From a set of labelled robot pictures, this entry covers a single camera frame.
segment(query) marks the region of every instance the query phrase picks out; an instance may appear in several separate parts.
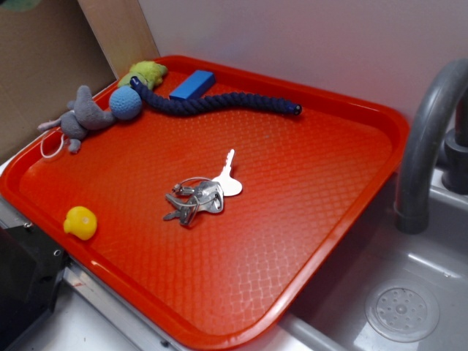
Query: sink drain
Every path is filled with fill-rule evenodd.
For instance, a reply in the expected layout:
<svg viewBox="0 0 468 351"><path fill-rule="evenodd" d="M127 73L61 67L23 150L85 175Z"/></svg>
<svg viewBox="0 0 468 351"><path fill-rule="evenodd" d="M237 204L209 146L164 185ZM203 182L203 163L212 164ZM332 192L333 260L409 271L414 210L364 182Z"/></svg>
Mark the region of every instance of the sink drain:
<svg viewBox="0 0 468 351"><path fill-rule="evenodd" d="M385 338L413 342L436 328L439 305L425 287L407 280L390 280L371 291L366 316L372 328Z"/></svg>

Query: blue rope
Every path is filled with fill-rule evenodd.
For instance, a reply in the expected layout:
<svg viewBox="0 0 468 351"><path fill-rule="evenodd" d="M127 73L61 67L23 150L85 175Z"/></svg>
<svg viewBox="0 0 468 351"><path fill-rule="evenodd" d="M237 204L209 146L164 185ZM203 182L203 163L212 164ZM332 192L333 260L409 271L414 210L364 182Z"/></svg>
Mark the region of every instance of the blue rope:
<svg viewBox="0 0 468 351"><path fill-rule="evenodd" d="M249 107L255 110L271 111L285 115L298 115L302 107L289 100L276 97L265 97L259 94L229 93L201 97L199 99L170 100L156 95L133 77L130 85L140 95L141 99L158 111L173 116L193 116L226 107Z"/></svg>

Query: faucet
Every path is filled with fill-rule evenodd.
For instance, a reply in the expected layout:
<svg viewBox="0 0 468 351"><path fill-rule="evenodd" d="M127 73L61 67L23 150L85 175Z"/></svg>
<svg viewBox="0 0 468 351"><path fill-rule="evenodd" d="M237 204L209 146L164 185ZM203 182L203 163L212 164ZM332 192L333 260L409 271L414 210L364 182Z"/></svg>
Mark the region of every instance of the faucet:
<svg viewBox="0 0 468 351"><path fill-rule="evenodd" d="M455 128L446 132L456 113ZM432 81L409 133L396 185L396 227L423 232L429 225L429 189L442 141L444 186L468 194L468 58L447 64Z"/></svg>

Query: bunch of keys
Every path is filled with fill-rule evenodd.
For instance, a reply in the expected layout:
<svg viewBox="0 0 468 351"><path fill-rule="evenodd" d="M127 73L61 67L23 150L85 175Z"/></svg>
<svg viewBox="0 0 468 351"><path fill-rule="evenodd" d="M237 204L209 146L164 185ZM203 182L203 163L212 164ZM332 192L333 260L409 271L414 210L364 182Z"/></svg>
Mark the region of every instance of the bunch of keys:
<svg viewBox="0 0 468 351"><path fill-rule="evenodd" d="M174 207L175 211L163 217L165 221L178 218L182 225L190 225L195 215L201 211L213 214L221 212L224 208L224 196L235 196L242 191L241 182L231 178L231 164L234 158L234 150L231 150L226 158L226 165L220 175L213 179L204 177L189 178L176 184L172 194L166 194L166 200ZM201 180L195 187L183 186L188 181ZM177 196L189 196L184 202Z"/></svg>

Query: red tray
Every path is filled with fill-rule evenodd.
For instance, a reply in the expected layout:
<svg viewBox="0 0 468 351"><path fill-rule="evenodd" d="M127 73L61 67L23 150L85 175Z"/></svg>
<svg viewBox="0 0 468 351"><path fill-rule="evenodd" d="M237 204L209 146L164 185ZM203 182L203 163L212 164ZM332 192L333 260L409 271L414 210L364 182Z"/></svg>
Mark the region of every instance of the red tray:
<svg viewBox="0 0 468 351"><path fill-rule="evenodd" d="M41 157L40 140L9 164L2 195L75 259L180 343L238 346L273 325L396 169L408 126L394 110L181 56L168 96L196 69L209 94L245 91L302 104L297 117L230 109L191 118L145 106L131 123L89 135L80 152ZM108 107L111 86L96 100ZM45 144L57 148L61 133ZM234 148L244 185L220 214L191 227L162 221L165 194L192 176L217 176ZM98 218L89 241L63 231L71 207Z"/></svg>

